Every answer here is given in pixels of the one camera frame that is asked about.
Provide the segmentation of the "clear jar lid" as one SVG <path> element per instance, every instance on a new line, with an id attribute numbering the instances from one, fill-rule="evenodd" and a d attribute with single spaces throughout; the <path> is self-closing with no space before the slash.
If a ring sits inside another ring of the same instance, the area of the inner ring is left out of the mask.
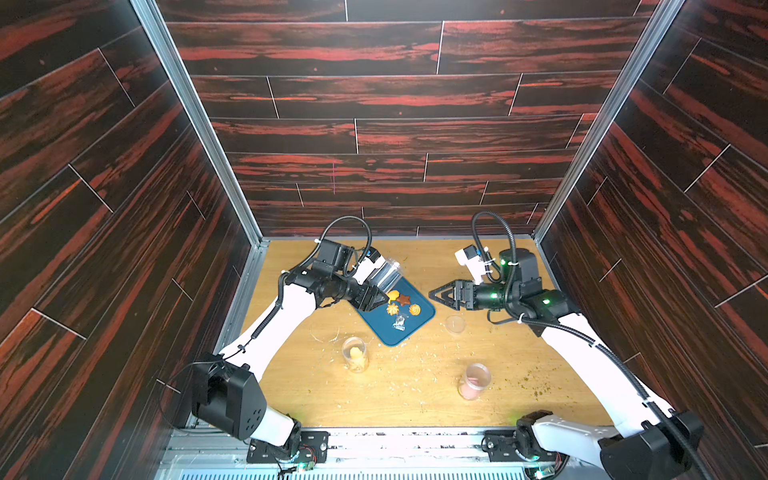
<path id="1" fill-rule="evenodd" d="M 444 326 L 452 335 L 461 335 L 466 330 L 466 320 L 462 316 L 452 315 L 445 319 Z"/>

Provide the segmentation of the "clear jar with star cookies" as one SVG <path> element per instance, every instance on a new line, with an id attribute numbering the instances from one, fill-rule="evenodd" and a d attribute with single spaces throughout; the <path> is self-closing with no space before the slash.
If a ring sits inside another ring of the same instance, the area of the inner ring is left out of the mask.
<path id="1" fill-rule="evenodd" d="M 395 288 L 402 278 L 402 268 L 400 263 L 395 260 L 386 259 L 384 257 L 380 257 L 380 260 L 382 260 L 383 263 L 374 268 L 373 272 L 367 278 L 367 281 L 382 292 L 388 294 Z"/>

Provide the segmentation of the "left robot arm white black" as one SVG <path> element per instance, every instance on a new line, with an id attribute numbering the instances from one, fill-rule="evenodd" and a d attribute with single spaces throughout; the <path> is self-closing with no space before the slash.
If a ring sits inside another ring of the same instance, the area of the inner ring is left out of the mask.
<path id="1" fill-rule="evenodd" d="M 372 311 L 389 301 L 401 278 L 398 262 L 368 246 L 319 240 L 298 265 L 281 273 L 269 308 L 235 341 L 194 364 L 191 410 L 195 417 L 237 440 L 271 446 L 283 459 L 300 446 L 299 421 L 270 407 L 260 381 L 297 327 L 316 310 L 340 301 Z"/>

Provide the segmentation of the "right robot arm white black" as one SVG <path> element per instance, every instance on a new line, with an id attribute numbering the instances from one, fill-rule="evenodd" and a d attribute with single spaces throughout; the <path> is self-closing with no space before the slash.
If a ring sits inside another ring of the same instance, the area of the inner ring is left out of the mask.
<path id="1" fill-rule="evenodd" d="M 647 387 L 603 342 L 561 291 L 540 280 L 505 284 L 454 280 L 430 298 L 453 310 L 504 311 L 523 324 L 577 373 L 609 415 L 609 426 L 590 426 L 539 410 L 518 420 L 514 444 L 524 460 L 557 454 L 601 468 L 612 479 L 674 479 L 696 469 L 711 473 L 697 449 L 704 426 Z"/>

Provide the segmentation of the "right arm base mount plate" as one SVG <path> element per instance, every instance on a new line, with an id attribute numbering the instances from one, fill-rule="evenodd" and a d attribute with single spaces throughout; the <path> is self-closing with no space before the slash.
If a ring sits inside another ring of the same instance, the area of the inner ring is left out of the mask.
<path id="1" fill-rule="evenodd" d="M 541 447 L 530 428 L 487 430 L 483 434 L 481 449 L 491 462 L 521 461 L 524 463 L 566 463 L 567 455 Z"/>

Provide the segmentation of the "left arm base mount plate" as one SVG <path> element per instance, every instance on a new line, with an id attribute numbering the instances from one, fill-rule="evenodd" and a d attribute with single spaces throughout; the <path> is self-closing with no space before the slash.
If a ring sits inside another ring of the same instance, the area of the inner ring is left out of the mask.
<path id="1" fill-rule="evenodd" d="M 275 446 L 251 439 L 246 456 L 247 464 L 322 464 L 329 451 L 330 433 L 321 430 L 301 430 L 286 446 Z"/>

